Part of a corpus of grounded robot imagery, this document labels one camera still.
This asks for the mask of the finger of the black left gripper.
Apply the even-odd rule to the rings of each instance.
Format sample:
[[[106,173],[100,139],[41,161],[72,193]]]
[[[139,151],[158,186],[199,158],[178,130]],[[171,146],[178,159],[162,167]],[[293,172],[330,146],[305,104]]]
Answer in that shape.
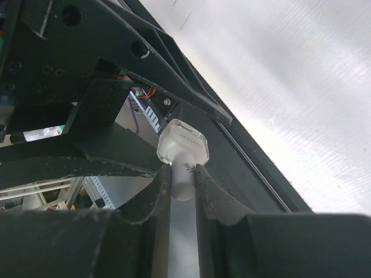
[[[231,115],[211,99],[175,41],[140,1],[125,6],[96,1],[96,19],[103,26],[102,57],[141,82],[186,103],[210,118],[230,125]]]
[[[1,148],[1,188],[81,176],[156,176],[155,148],[117,123]]]

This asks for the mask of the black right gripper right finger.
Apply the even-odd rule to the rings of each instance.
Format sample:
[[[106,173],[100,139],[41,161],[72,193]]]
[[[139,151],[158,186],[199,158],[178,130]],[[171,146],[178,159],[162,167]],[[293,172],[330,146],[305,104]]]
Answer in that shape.
[[[370,217],[257,213],[195,170],[201,277],[369,277]]]

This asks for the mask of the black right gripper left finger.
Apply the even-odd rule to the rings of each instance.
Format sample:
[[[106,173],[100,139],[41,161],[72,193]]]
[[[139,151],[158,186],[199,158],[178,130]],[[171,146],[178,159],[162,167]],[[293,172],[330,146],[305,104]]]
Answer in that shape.
[[[1,212],[2,277],[166,277],[170,167],[117,210]]]

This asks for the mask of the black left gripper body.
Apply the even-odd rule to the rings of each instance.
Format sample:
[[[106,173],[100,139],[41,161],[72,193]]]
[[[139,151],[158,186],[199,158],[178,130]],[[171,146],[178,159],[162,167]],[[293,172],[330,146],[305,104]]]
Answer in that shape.
[[[55,125],[68,131],[125,134],[84,104],[100,60],[114,64],[113,32],[133,14],[113,1],[2,1],[1,136]]]

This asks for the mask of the clear nail polish bottle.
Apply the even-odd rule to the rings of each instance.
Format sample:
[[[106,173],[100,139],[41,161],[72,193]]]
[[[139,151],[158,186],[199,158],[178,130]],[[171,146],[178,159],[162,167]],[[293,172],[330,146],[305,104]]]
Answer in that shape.
[[[171,167],[172,197],[180,201],[192,199],[196,165],[205,165],[209,160],[206,137],[186,122],[172,119],[159,136],[157,156]]]

